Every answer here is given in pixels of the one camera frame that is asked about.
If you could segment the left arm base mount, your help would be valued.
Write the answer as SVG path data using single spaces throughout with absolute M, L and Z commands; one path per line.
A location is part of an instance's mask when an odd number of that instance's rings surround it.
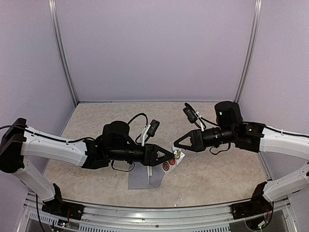
M 81 220 L 84 205 L 64 201 L 60 188 L 55 183 L 53 187 L 55 190 L 54 198 L 50 201 L 43 201 L 42 211 L 67 219 Z

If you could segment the beige lined letter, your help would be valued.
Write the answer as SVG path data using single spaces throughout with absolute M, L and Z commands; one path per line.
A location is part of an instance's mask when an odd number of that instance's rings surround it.
M 148 177 L 153 175 L 153 169 L 151 166 L 147 166 L 147 174 L 148 174 Z

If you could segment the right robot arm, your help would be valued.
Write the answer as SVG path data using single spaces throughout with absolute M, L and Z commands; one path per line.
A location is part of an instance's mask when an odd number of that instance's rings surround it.
M 292 157 L 309 159 L 309 137 L 275 129 L 262 123 L 245 122 L 239 104 L 222 101 L 214 107 L 216 127 L 192 130 L 176 140 L 173 145 L 180 149 L 201 152 L 206 148 L 218 148 L 223 144 L 234 144 L 236 148 L 251 152 L 272 152 Z M 256 215 L 266 206 L 266 201 L 302 190 L 309 185 L 309 165 L 277 180 L 259 184 L 253 199 L 247 203 L 247 211 Z

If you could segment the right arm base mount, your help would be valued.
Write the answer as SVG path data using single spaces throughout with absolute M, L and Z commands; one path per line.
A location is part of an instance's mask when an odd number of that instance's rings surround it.
M 272 201 L 263 197 L 266 181 L 258 184 L 249 201 L 234 203 L 230 206 L 233 219 L 247 218 L 273 210 Z

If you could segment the grey paper envelope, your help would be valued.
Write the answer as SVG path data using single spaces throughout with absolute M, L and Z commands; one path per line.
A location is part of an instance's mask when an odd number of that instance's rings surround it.
M 152 167 L 153 175 L 148 177 L 147 166 L 136 163 L 134 169 L 128 173 L 128 189 L 154 189 L 161 185 L 164 172 L 160 165 Z

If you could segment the white sticker sheet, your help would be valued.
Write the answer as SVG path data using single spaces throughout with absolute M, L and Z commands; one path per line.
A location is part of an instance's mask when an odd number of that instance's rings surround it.
M 173 152 L 175 149 L 181 150 L 180 148 L 176 148 L 176 147 L 172 146 L 171 151 Z M 169 174 L 170 172 L 172 172 L 177 167 L 177 165 L 179 165 L 181 163 L 181 161 L 183 160 L 184 157 L 185 157 L 185 154 L 182 152 L 180 159 L 171 159 L 167 162 L 164 162 L 162 164 L 162 170 L 163 170 L 164 174 Z

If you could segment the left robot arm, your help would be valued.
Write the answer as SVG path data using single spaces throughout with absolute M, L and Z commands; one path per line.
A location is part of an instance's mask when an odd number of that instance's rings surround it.
M 0 143 L 0 170 L 13 174 L 48 204 L 57 215 L 67 211 L 61 191 L 31 164 L 30 157 L 58 160 L 96 170 L 113 160 L 154 167 L 174 158 L 172 152 L 155 144 L 137 144 L 129 136 L 129 124 L 114 121 L 103 127 L 96 139 L 85 137 L 69 140 L 43 133 L 26 125 L 24 118 L 4 126 L 7 130 Z

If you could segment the green round seal sticker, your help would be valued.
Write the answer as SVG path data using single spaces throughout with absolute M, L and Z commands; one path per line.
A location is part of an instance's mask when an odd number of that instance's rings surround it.
M 176 159 L 176 160 L 180 159 L 181 153 L 182 153 L 181 150 L 175 149 L 173 151 L 174 159 Z

